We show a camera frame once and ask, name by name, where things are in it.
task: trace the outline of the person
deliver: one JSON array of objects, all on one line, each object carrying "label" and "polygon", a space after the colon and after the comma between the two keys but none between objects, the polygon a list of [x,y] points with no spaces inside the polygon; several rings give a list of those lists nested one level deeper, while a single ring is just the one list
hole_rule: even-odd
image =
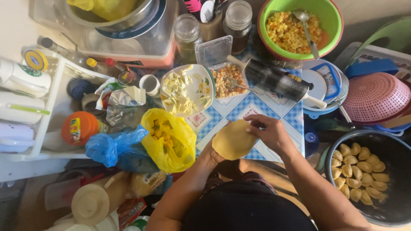
[{"label": "person", "polygon": [[[244,119],[250,121],[246,131],[281,157],[289,180],[318,230],[372,230],[351,202],[299,153],[281,121],[265,115]],[[223,160],[210,141],[194,164],[164,194],[146,231],[316,230],[299,207],[276,195],[266,184],[267,171],[261,171],[263,178],[247,172],[252,160],[240,160],[243,180],[210,186],[208,177]],[[255,164],[253,169],[259,171]]]}]

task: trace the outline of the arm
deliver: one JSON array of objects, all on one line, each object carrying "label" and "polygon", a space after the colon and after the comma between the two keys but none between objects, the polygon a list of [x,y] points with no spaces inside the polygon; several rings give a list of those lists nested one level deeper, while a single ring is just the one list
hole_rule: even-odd
[{"label": "arm", "polygon": [[212,148],[212,139],[194,164],[167,190],[150,216],[146,231],[179,231],[190,206],[203,194],[208,176],[224,160]]},{"label": "arm", "polygon": [[290,181],[320,231],[372,230],[351,202],[310,166],[295,147],[281,121],[264,115],[251,115],[245,120],[252,121],[247,131],[259,137],[281,157]]}]

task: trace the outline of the green chair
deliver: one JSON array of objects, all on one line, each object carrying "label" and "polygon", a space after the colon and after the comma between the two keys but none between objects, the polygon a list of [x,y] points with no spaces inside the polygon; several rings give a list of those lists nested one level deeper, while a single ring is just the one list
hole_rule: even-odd
[{"label": "green chair", "polygon": [[411,51],[411,16],[391,21],[382,26],[357,49],[347,64],[351,64],[361,50],[376,40],[384,43],[384,45],[377,45],[383,48],[402,53]]}]

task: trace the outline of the blue plastic bag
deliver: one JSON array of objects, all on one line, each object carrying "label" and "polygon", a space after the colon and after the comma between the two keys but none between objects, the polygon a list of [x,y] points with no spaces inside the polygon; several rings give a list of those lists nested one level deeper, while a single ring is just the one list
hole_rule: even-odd
[{"label": "blue plastic bag", "polygon": [[116,166],[135,173],[158,172],[157,165],[141,144],[147,134],[148,131],[141,125],[128,133],[99,133],[90,137],[85,145],[85,154],[106,167]]}]

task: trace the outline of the rolling pin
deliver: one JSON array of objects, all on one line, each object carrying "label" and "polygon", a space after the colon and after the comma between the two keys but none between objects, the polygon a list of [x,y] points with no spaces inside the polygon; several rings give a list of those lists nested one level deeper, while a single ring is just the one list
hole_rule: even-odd
[{"label": "rolling pin", "polygon": [[244,70],[248,79],[254,80],[257,83],[262,83],[264,87],[283,95],[287,99],[297,103],[304,99],[310,101],[321,109],[327,106],[324,101],[308,95],[308,86],[288,77],[283,72],[263,64],[262,62],[250,59],[244,63],[232,55],[227,56],[227,60],[233,62],[238,65],[240,69]]}]

